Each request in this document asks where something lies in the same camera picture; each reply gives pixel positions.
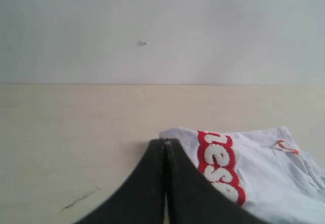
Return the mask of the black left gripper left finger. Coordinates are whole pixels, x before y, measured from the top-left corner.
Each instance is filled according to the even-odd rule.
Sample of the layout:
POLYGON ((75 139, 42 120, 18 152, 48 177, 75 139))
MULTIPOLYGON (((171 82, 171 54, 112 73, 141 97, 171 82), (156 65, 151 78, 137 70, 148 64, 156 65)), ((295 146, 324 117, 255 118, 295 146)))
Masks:
POLYGON ((77 223, 163 223, 164 157, 163 140, 151 140, 126 181, 77 223))

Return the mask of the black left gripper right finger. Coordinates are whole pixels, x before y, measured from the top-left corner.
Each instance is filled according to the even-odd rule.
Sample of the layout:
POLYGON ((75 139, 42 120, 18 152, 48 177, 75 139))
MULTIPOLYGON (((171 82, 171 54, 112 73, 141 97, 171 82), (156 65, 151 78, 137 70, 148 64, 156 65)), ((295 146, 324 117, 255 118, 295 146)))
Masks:
POLYGON ((169 223, 265 223, 218 192, 177 139, 165 139, 164 148, 169 223))

